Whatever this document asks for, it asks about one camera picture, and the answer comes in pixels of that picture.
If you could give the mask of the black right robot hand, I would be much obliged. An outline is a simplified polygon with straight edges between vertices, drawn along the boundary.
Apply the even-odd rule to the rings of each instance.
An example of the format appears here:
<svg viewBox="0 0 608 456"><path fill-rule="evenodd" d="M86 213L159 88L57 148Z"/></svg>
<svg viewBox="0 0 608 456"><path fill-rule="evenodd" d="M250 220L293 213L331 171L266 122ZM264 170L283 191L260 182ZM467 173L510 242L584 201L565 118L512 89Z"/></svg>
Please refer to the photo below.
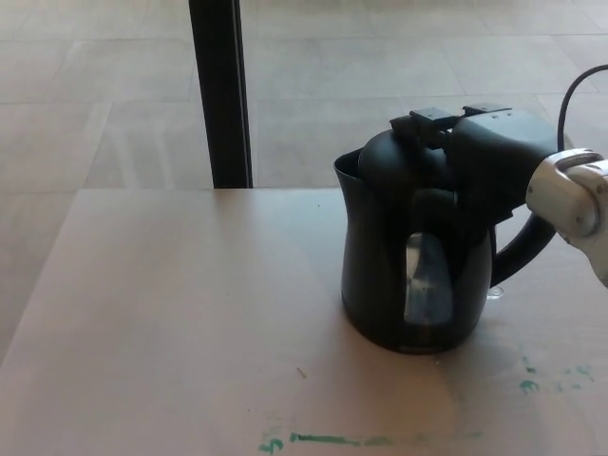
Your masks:
<svg viewBox="0 0 608 456"><path fill-rule="evenodd" d="M546 119L498 104L466 105L459 114L417 109L389 123L398 138L443 151L459 210L486 227L524 205L534 171L558 152L557 133Z"/></svg>

